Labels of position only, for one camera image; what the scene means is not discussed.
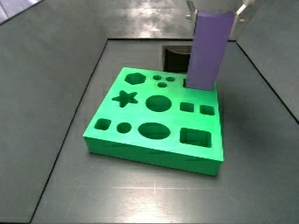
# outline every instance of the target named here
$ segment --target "gray table surface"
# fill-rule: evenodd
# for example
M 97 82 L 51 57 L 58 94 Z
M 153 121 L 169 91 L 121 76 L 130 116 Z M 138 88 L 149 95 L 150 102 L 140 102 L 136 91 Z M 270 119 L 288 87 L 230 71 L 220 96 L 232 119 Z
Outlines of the gray table surface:
M 299 122 L 297 19 L 297 1 L 265 1 L 237 43 Z
M 108 41 L 33 223 L 297 223 L 299 126 L 234 43 L 218 71 L 217 177 L 89 154 L 81 134 L 121 67 L 162 69 L 162 45 Z

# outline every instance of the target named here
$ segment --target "purple rectangular prism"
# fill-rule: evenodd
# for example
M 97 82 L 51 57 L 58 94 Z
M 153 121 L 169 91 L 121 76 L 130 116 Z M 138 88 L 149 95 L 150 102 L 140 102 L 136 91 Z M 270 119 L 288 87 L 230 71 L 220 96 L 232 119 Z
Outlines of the purple rectangular prism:
M 233 12 L 222 14 L 198 12 L 185 81 L 186 88 L 212 90 L 233 20 Z

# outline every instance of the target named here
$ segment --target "rectangular hole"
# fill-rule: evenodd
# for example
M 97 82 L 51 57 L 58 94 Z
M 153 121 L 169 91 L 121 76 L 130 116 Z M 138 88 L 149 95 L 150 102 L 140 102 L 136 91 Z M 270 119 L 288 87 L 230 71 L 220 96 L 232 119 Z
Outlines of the rectangular hole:
M 205 116 L 213 116 L 214 115 L 213 107 L 200 105 L 200 113 L 204 114 Z
M 180 111 L 193 112 L 193 104 L 189 102 L 181 102 Z
M 110 120 L 108 119 L 97 119 L 95 125 L 94 125 L 94 129 L 95 130 L 106 130 L 110 124 Z
M 210 133 L 205 130 L 181 128 L 180 143 L 209 148 Z

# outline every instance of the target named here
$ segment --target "shape sorter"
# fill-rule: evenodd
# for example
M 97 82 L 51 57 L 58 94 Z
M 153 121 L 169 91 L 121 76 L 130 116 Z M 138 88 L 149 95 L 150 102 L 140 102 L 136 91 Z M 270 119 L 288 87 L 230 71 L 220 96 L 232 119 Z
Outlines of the shape sorter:
M 83 132 L 87 150 L 214 176 L 222 162 L 216 86 L 186 75 L 122 68 Z

